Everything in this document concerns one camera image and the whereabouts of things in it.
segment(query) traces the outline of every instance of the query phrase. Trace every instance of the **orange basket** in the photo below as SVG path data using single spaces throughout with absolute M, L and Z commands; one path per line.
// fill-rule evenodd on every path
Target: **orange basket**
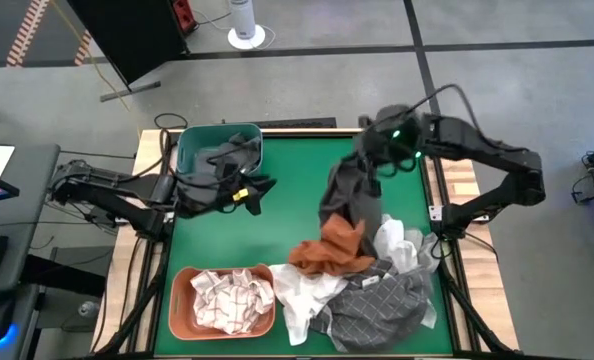
M 219 276 L 227 275 L 235 270 L 248 269 L 250 273 L 259 276 L 261 279 L 270 282 L 273 286 L 273 274 L 268 266 L 259 264 L 252 268 L 230 268 L 230 269 L 207 269 L 216 272 Z M 249 333 L 229 335 L 219 329 L 208 328 L 197 324 L 193 304 L 197 291 L 190 283 L 190 280 L 199 275 L 204 269 L 187 267 L 175 275 L 173 288 L 170 294 L 170 311 L 168 312 L 168 326 L 170 332 L 180 340 L 217 340 L 217 339 L 240 339 L 259 337 L 266 334 L 275 322 L 275 303 L 265 314 L 259 316 L 257 323 L 253 325 Z

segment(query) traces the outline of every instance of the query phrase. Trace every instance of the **black desk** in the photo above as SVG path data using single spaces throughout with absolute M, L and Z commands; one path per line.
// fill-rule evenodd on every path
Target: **black desk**
M 0 201 L 0 224 L 36 222 L 46 196 L 46 187 L 53 175 L 59 146 L 16 146 L 1 179 L 20 190 L 19 197 Z M 8 236 L 8 247 L 0 266 L 0 290 L 15 286 L 24 268 L 35 224 L 0 227 L 0 235 Z M 13 323 L 15 338 L 0 348 L 0 360 L 18 359 L 38 295 L 38 286 L 24 285 L 17 293 Z

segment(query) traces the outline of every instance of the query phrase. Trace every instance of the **blue light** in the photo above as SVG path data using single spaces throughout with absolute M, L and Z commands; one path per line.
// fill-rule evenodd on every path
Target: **blue light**
M 10 325 L 10 327 L 8 328 L 8 332 L 0 340 L 0 349 L 8 347 L 8 345 L 12 344 L 15 341 L 15 339 L 17 338 L 17 331 L 17 325 Z

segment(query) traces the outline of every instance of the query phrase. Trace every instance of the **gray patterned cloth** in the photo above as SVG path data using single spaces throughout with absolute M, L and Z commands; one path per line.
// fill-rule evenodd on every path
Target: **gray patterned cloth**
M 346 279 L 348 286 L 310 322 L 338 351 L 387 350 L 419 327 L 432 293 L 426 269 L 398 274 L 390 261 L 378 259 Z

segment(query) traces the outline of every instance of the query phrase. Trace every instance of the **green basket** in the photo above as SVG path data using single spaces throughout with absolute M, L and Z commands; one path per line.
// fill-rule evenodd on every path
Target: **green basket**
M 180 174 L 195 172 L 195 159 L 201 151 L 214 150 L 238 133 L 242 134 L 246 140 L 255 137 L 262 139 L 259 145 L 261 154 L 259 163 L 248 173 L 254 175 L 261 167 L 264 154 L 261 129 L 255 124 L 198 125 L 184 130 L 179 137 L 177 172 Z

